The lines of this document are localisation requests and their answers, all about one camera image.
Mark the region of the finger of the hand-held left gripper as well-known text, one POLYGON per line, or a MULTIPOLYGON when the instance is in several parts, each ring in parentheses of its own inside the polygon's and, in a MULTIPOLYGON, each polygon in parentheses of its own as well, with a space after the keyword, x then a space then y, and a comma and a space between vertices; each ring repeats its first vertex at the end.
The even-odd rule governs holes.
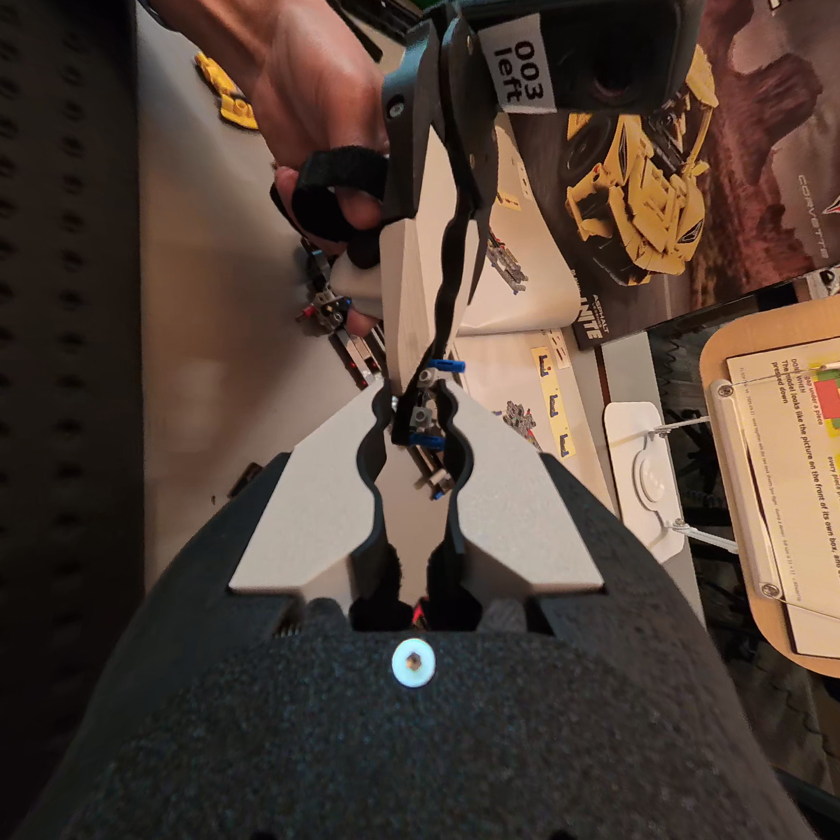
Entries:
POLYGON ((443 237, 455 209, 448 154, 430 129, 417 213, 384 226, 380 235, 385 357, 394 396, 406 392, 434 340, 443 237))
POLYGON ((441 248, 442 281, 434 303, 434 334, 407 389, 420 388, 419 378, 432 360, 442 360, 456 336, 475 293, 487 253, 489 219, 453 218, 441 248))

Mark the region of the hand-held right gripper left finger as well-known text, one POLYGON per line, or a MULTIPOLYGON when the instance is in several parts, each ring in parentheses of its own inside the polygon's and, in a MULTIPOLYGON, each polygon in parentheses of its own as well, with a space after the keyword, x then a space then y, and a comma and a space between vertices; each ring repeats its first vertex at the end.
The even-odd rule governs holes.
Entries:
POLYGON ((386 462, 389 388, 368 386, 290 453, 230 582, 238 594, 372 596, 388 539, 375 484, 386 462))

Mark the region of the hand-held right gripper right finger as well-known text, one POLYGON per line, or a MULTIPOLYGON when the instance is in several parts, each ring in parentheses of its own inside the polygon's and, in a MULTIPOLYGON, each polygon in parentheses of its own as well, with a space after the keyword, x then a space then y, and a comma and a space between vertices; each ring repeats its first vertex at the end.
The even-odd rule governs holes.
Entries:
POLYGON ((542 455, 455 383, 438 384, 444 464, 454 480, 450 575, 478 603, 601 592, 603 577, 542 455))

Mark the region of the grey lego chassis assembly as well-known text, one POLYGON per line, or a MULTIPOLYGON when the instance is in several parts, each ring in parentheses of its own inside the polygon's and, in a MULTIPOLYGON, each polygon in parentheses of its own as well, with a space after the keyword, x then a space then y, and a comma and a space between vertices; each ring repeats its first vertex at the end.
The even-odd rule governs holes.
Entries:
MULTIPOLYGON (((298 322, 318 324, 329 336, 345 368, 357 386, 363 390, 385 378, 385 339, 380 322, 367 336, 352 335, 347 330, 350 298, 337 296, 330 285, 330 271, 335 257, 330 257, 305 236, 300 237, 301 252, 305 256, 308 301, 297 316, 298 322)), ((419 486, 426 486, 434 500, 444 498, 454 487, 454 480, 445 467, 444 452, 427 454, 421 449, 408 448, 421 471, 419 486)))

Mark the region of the black lego beam blue pins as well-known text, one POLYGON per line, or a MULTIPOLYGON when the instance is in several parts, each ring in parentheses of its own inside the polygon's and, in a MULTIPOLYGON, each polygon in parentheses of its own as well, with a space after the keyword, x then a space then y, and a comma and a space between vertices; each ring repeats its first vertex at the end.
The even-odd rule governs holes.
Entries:
POLYGON ((465 373, 466 362, 453 353, 447 358, 431 359, 423 364, 406 393, 392 398, 392 443, 403 448, 421 449, 427 454, 442 454, 445 450, 445 432, 438 420, 438 383, 449 375, 457 384, 461 384, 465 373), (438 378, 432 388, 423 391, 417 388, 417 377, 421 370, 429 366, 438 371, 438 378), (430 406, 434 409, 435 423, 433 426, 426 429, 410 427, 411 414, 415 406, 430 406))

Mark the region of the lego instruction booklet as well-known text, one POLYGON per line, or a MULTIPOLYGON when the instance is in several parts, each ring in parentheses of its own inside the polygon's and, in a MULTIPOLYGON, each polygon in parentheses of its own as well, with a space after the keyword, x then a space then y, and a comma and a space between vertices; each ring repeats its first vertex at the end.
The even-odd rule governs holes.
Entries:
POLYGON ((563 329, 579 289, 532 194, 510 122, 496 124, 497 196, 484 266, 452 347, 463 387, 610 512, 614 491, 585 414, 563 329))

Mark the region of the dark lego set box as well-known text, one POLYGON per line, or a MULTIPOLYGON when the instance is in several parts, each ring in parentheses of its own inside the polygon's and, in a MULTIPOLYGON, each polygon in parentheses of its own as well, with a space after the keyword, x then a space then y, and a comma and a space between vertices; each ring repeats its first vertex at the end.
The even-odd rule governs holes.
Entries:
POLYGON ((705 2, 657 111, 510 121, 581 350, 838 269, 838 1, 705 2))

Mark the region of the cluster of black lego pieces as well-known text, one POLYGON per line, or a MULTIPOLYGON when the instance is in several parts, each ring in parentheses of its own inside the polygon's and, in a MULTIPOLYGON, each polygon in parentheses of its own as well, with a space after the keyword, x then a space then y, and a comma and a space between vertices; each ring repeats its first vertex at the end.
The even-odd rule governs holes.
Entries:
POLYGON ((410 1, 329 1, 329 5, 376 64, 382 62, 384 52, 367 29, 370 28, 390 43, 404 47, 407 34, 424 14, 419 2, 410 1))

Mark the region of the pile of yellow lego pieces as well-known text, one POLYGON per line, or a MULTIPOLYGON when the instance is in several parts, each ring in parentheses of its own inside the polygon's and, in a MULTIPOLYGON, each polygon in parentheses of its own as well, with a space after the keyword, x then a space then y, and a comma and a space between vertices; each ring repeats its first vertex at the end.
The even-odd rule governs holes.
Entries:
POLYGON ((202 51, 196 53, 194 65, 215 97, 219 118, 238 129, 257 133, 259 126, 251 103, 224 69, 202 51))

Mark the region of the person's left hand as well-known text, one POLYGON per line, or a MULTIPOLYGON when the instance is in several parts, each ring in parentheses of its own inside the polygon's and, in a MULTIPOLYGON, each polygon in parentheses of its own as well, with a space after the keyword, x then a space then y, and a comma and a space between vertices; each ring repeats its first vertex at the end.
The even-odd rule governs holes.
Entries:
POLYGON ((255 112, 274 158, 276 192, 291 207, 315 152, 359 146, 389 152, 383 75, 350 27, 323 1, 153 1, 149 14, 227 72, 255 112))

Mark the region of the printed instruction sheet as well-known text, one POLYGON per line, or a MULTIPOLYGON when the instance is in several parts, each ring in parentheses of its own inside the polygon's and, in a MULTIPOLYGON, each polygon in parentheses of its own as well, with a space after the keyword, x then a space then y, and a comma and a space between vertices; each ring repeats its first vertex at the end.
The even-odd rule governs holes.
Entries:
POLYGON ((763 597, 780 603, 798 655, 838 659, 838 338, 727 361, 732 392, 724 417, 752 492, 749 513, 763 597))

